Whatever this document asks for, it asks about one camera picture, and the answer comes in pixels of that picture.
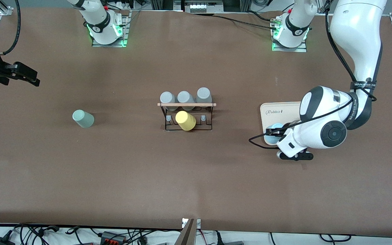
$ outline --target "brown table surface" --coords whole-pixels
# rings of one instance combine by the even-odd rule
[[[42,83],[0,85],[0,222],[180,228],[197,217],[207,230],[392,236],[389,17],[371,119],[304,163],[247,140],[262,132],[263,103],[300,101],[318,85],[348,90],[324,17],[308,53],[272,52],[266,29],[171,11],[140,13],[126,48],[91,48],[82,22],[74,9],[22,9],[4,60]],[[14,12],[0,23],[0,51],[15,29]],[[213,131],[165,132],[160,94],[203,86],[218,105]],[[78,109],[93,127],[72,120]]]

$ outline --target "metal cup rack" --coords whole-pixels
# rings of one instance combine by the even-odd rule
[[[213,110],[217,106],[216,103],[158,103],[158,107],[164,115],[164,128],[166,131],[183,131],[174,116],[179,111],[184,111],[182,107],[194,107],[191,111],[186,111],[196,118],[196,126],[192,131],[198,130],[213,130]],[[170,111],[168,107],[178,107],[174,111]]]

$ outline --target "black cable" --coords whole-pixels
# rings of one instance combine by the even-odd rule
[[[276,245],[275,240],[273,239],[273,234],[272,233],[270,233],[270,239],[272,239],[273,245]]]
[[[267,29],[270,29],[270,30],[276,30],[276,28],[274,28],[274,27],[257,25],[257,24],[253,24],[253,23],[249,23],[249,22],[244,22],[244,21],[241,21],[241,20],[231,19],[231,18],[224,17],[224,16],[213,15],[213,17],[218,17],[218,18],[222,18],[222,19],[226,19],[226,20],[231,20],[231,21],[235,21],[235,22],[238,22],[238,23],[243,23],[245,25],[256,26],[256,27],[261,27],[261,28],[267,28]]]
[[[126,241],[126,243],[133,243],[133,242],[135,242],[137,239],[140,239],[140,238],[142,238],[142,237],[145,237],[145,236],[147,236],[147,235],[149,235],[149,234],[151,234],[151,233],[154,233],[154,232],[156,232],[156,231],[149,231],[148,233],[146,233],[146,234],[143,234],[143,235],[141,235],[140,237],[138,237],[138,238],[136,238],[136,239],[134,239],[133,237],[129,240],[129,241]]]
[[[263,148],[263,149],[279,149],[278,147],[266,147],[266,146],[258,145],[257,143],[253,142],[253,140],[256,139],[256,138],[260,138],[260,137],[266,136],[266,135],[271,135],[272,133],[275,133],[275,132],[285,131],[285,130],[287,130],[287,129],[289,129],[289,128],[292,128],[292,127],[295,127],[295,126],[297,126],[297,125],[304,124],[304,123],[307,123],[307,122],[309,122],[309,121],[314,121],[314,120],[320,119],[320,118],[322,118],[322,117],[331,115],[332,113],[336,113],[337,111],[344,109],[345,107],[347,107],[347,106],[348,106],[350,103],[352,103],[352,102],[353,102],[353,98],[351,97],[351,99],[350,99],[349,102],[347,102],[347,103],[344,104],[342,107],[338,107],[337,109],[335,109],[335,110],[333,110],[333,111],[331,111],[331,112],[328,112],[328,113],[323,114],[323,115],[321,115],[321,116],[316,116],[316,117],[313,117],[313,118],[309,118],[309,119],[306,119],[306,120],[304,120],[304,121],[297,122],[297,123],[295,123],[295,124],[290,124],[290,125],[288,125],[288,126],[282,127],[282,128],[280,128],[280,129],[277,129],[277,130],[274,130],[274,131],[271,131],[271,132],[266,132],[266,133],[263,133],[263,134],[254,136],[254,137],[252,137],[252,138],[249,139],[249,142],[251,142],[252,144],[254,144],[254,145],[258,146],[258,147],[261,147],[261,148]]]
[[[2,242],[6,242],[6,241],[10,240],[10,236],[11,236],[11,233],[13,232],[13,230],[16,229],[16,228],[18,228],[18,227],[21,227],[22,225],[23,225],[23,224],[17,224],[17,225],[15,225],[15,226],[13,227],[13,229],[7,231],[7,233],[3,236],[3,238],[1,239],[1,241],[2,241]]]
[[[74,227],[68,229],[65,233],[68,235],[75,233],[75,236],[77,237],[78,242],[80,243],[80,245],[83,245],[83,243],[80,240],[80,237],[78,236],[78,232],[77,232],[79,228],[80,228],[79,226],[74,226]]]
[[[352,79],[352,81],[356,82],[356,78],[355,75],[353,74],[352,70],[350,69],[349,65],[347,64],[346,60],[344,59],[343,55],[341,54],[340,50],[338,49],[338,47],[335,45],[335,42],[332,38],[331,32],[329,30],[329,8],[327,8],[325,10],[325,25],[326,25],[326,34],[328,36],[329,39],[329,43],[331,44],[331,47],[333,49],[333,51],[335,52],[335,54],[337,55],[338,59],[341,61],[342,65],[344,66],[344,68],[346,68],[347,72],[349,73],[350,78]]]
[[[30,234],[27,233],[28,237],[27,240],[25,241],[25,244],[28,244],[28,241],[30,240],[31,235],[33,234],[33,231],[30,230]]]
[[[45,230],[42,230],[42,228],[39,228],[39,232],[37,232],[36,228],[32,228],[29,225],[21,224],[21,227],[20,227],[20,237],[21,237],[22,245],[27,245],[27,244],[24,244],[23,240],[22,240],[22,230],[23,230],[23,227],[27,227],[31,231],[31,233],[33,233],[35,235],[35,237],[33,239],[32,245],[34,245],[34,241],[36,241],[37,237],[40,238],[40,240],[42,242],[42,245],[43,244],[49,245],[49,243],[43,238],[43,233],[41,233],[42,231],[45,231]]]
[[[219,231],[215,231],[217,233],[217,245],[225,245],[224,242],[222,241],[222,236]]]
[[[77,230],[75,230],[75,236],[77,237],[78,242],[80,243],[80,245],[83,245],[83,243],[80,240],[80,237],[78,236],[78,232]]]
[[[264,17],[262,17],[261,15],[259,15],[257,12],[255,12],[255,11],[252,11],[252,10],[249,10],[249,11],[247,11],[248,13],[252,13],[252,14],[255,14],[258,18],[260,18],[261,20],[265,20],[265,21],[268,21],[268,22],[270,22],[270,19],[266,19],[266,18],[264,18]]]
[[[101,237],[101,236],[102,236],[102,233],[97,233],[97,232],[94,231],[92,228],[90,228],[90,230],[91,230],[93,233],[95,233],[98,237]]]
[[[289,7],[291,7],[291,6],[293,6],[293,5],[294,5],[294,3],[288,5],[288,7],[284,8],[284,9],[282,10],[282,12],[286,11]]]
[[[320,237],[321,240],[325,241],[325,242],[331,242],[332,245],[336,245],[336,242],[347,242],[350,241],[350,239],[352,239],[352,235],[346,235],[348,236],[346,239],[343,240],[334,240],[333,237],[330,234],[325,234],[327,235],[331,240],[326,240],[325,238],[323,238],[324,234],[319,234],[318,236]]]
[[[111,5],[110,3],[107,3],[107,6],[110,6],[110,7],[113,7],[113,8],[117,8],[118,10],[123,10],[123,9],[121,9],[121,8],[117,7],[117,6],[113,6],[113,5]]]
[[[3,55],[6,55],[8,53],[10,53],[14,47],[17,44],[17,41],[19,39],[19,34],[20,34],[20,6],[19,6],[19,0],[14,0],[15,4],[16,4],[16,11],[17,11],[17,29],[16,29],[16,37],[14,38],[13,44],[11,45],[11,47],[7,50],[3,52]]]

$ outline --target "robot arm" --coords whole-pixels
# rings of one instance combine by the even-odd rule
[[[67,0],[86,21],[90,35],[101,45],[109,45],[123,35],[122,15],[105,10],[100,0]]]
[[[331,22],[331,34],[355,64],[350,92],[322,86],[310,90],[300,104],[302,123],[288,128],[277,142],[278,157],[283,153],[291,159],[308,147],[336,147],[344,142],[347,130],[368,121],[372,99],[364,90],[372,94],[376,85],[382,51],[379,24],[385,4],[386,0],[339,1]]]

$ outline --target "gray cylinder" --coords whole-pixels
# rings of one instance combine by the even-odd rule
[[[163,103],[163,104],[166,104],[166,103],[177,103],[175,95],[173,93],[168,92],[168,91],[163,92],[160,95],[160,102]],[[166,107],[166,109],[168,111],[174,111],[177,108],[178,107]]]
[[[179,103],[194,103],[195,100],[193,99],[193,96],[187,92],[187,91],[181,91],[178,94],[178,101]],[[182,107],[186,111],[191,111],[193,110],[194,107]]]
[[[202,87],[197,91],[197,103],[213,103],[213,99],[211,98],[211,92],[209,89]]]

